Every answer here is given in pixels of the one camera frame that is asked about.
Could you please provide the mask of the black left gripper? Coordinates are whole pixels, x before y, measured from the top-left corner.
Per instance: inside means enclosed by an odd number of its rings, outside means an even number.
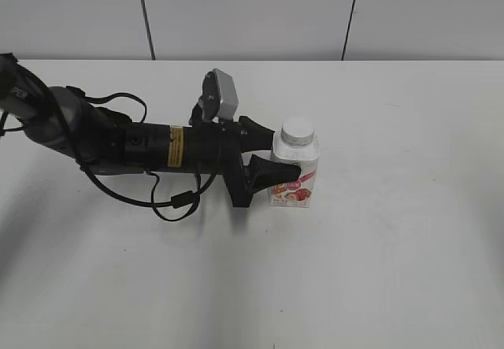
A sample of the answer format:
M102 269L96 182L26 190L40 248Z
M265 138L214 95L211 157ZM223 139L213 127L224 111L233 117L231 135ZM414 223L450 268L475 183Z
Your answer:
M274 131L247 116L237 121L204 121L193 110L188 127L128 122L117 125L105 154L105 174L145 173L159 179L160 173L195 176L196 189L158 202L151 190L146 202L132 204L147 208L195 206L203 193L221 176L234 207L248 207L253 194L296 181L301 168L272 162L253 154L248 165L242 154L271 150Z

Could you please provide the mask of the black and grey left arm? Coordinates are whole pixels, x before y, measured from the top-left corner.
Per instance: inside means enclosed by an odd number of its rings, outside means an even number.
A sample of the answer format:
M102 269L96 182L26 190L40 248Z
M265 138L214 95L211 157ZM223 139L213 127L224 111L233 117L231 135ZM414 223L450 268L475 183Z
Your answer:
M12 54L1 57L1 108L32 142L74 159L90 181L102 176L191 173L224 179L232 205L248 207L254 195L300 177L297 165L258 156L274 133L246 116L230 75L212 69L188 126L133 121L76 87L48 87Z

